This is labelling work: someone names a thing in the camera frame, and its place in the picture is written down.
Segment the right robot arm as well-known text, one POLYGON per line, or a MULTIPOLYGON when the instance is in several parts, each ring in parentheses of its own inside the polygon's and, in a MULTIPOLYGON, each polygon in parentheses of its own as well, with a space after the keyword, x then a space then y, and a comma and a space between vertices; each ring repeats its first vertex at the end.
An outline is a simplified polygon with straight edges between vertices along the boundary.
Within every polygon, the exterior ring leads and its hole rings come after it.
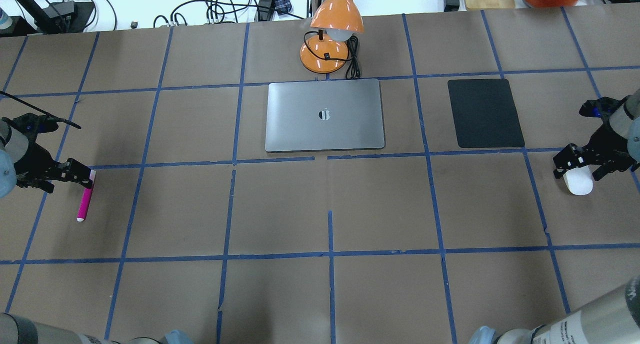
POLYGON ((587 100, 579 109, 581 116, 600 118, 602 124, 584 146, 573 143, 553 157, 554 178, 563 178, 569 170, 597 166, 592 178, 599 181, 615 171, 635 171, 639 161, 640 109, 638 91, 620 100, 607 96, 587 100))

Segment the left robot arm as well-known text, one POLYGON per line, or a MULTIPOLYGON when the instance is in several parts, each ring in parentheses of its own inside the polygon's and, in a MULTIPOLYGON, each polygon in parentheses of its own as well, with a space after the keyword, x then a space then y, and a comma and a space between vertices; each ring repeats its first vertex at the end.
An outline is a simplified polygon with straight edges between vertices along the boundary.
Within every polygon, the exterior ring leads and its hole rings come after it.
POLYGON ((14 187, 40 189, 47 194, 55 190, 55 181, 77 183, 93 189, 91 169, 73 158, 56 161, 37 143, 39 134, 51 133, 64 123, 78 129, 72 121, 51 115, 26 113, 13 120, 1 119, 2 197, 14 187))

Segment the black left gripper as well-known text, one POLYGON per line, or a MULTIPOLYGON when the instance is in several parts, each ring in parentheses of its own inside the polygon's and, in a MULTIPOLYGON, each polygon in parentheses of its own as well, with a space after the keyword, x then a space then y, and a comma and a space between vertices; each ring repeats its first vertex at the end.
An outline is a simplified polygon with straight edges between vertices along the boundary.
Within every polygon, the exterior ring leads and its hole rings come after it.
POLYGON ((73 158, 65 162, 53 159, 50 152, 37 143, 39 134, 59 129, 62 118, 51 115, 26 113, 13 120, 1 119, 1 143, 9 155, 16 174, 15 187, 32 187, 47 194, 53 193, 55 185, 48 170, 56 168, 56 180, 77 183, 85 189, 94 187, 91 169, 73 158))

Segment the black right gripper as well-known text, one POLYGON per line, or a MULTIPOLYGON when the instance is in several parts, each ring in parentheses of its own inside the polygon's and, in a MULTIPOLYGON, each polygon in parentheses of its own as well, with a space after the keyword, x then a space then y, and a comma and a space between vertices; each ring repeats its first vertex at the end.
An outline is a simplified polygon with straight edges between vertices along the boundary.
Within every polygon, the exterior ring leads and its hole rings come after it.
POLYGON ((630 127, 639 118, 638 100, 599 98, 583 103, 579 114, 599 117, 602 125, 584 147, 571 143, 554 155, 554 178, 599 181, 615 171, 637 170, 639 158, 630 154, 627 143, 630 127), (589 165, 598 168, 591 173, 589 165))

